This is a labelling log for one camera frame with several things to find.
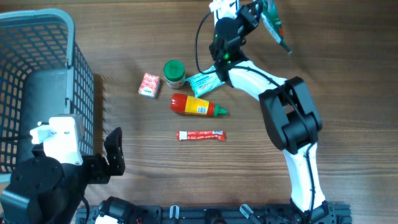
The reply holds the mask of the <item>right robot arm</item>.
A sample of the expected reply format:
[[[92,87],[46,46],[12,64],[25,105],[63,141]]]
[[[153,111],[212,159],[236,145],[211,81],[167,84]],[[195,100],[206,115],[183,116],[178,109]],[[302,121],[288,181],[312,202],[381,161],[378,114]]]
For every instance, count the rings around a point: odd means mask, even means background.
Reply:
[[[335,205],[326,201],[319,183],[316,154],[322,121],[306,83],[300,77],[285,79],[263,71],[242,51],[260,22],[284,45],[278,18],[268,18],[273,1],[212,1],[209,8],[215,20],[209,46],[214,72],[259,101],[269,139],[287,163],[290,203],[267,207],[263,222],[338,223]]]

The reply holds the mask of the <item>mint wet wipes pack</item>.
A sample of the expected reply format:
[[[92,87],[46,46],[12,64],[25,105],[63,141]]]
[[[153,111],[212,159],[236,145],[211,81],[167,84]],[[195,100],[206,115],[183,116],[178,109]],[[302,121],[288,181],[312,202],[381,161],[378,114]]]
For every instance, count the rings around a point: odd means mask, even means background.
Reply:
[[[218,78],[214,66],[205,70],[205,73],[197,73],[196,75],[186,78],[186,81],[189,82],[197,98],[225,84],[225,82],[222,82]]]

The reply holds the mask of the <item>green lid spice jar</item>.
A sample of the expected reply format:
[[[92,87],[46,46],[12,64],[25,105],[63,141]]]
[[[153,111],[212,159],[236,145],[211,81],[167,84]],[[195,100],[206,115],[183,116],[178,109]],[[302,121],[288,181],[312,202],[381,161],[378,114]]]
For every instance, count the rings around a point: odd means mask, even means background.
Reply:
[[[179,60],[170,60],[164,65],[166,84],[173,89],[179,89],[185,84],[185,67]]]

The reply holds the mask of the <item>orange snack packet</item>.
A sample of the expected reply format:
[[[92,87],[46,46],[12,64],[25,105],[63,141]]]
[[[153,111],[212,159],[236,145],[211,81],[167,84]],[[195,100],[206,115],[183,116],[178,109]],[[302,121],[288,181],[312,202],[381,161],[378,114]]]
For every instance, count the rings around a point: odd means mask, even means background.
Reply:
[[[142,83],[138,89],[138,94],[149,98],[155,98],[157,96],[160,85],[160,77],[145,73],[142,79]]]

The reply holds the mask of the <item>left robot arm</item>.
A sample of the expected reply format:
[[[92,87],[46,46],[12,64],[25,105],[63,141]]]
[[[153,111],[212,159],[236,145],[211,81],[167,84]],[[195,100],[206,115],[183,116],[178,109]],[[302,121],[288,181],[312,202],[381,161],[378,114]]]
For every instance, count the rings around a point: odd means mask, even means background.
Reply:
[[[70,223],[85,201],[90,184],[107,184],[126,165],[123,132],[114,129],[104,141],[106,155],[83,156],[81,165],[62,164],[44,154],[20,163],[1,194],[3,223]]]

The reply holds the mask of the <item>green 3M gloves package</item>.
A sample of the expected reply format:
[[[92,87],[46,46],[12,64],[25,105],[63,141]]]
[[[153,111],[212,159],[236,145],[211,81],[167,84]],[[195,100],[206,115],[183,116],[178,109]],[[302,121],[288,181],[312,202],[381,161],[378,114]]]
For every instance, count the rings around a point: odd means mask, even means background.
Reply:
[[[262,3],[263,10],[261,14],[261,19],[264,23],[265,28],[268,30],[276,43],[282,46],[289,55],[292,55],[292,51],[284,41],[282,22],[279,19],[275,1],[263,0]]]

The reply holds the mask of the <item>red sauce bottle green cap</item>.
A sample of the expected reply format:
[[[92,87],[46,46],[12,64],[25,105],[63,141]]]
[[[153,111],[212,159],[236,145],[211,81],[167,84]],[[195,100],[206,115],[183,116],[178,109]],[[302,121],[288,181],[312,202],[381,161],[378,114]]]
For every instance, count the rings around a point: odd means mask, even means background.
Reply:
[[[170,109],[175,113],[209,117],[228,114],[228,111],[219,104],[181,93],[174,93],[172,95]]]

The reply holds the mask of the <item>red snack bar wrapper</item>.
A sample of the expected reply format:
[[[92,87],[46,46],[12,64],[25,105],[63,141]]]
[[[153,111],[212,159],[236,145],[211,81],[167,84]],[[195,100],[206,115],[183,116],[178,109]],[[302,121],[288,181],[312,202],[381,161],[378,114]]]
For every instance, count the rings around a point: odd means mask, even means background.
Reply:
[[[206,139],[224,141],[226,139],[226,133],[224,131],[177,131],[176,135],[179,141],[196,141]]]

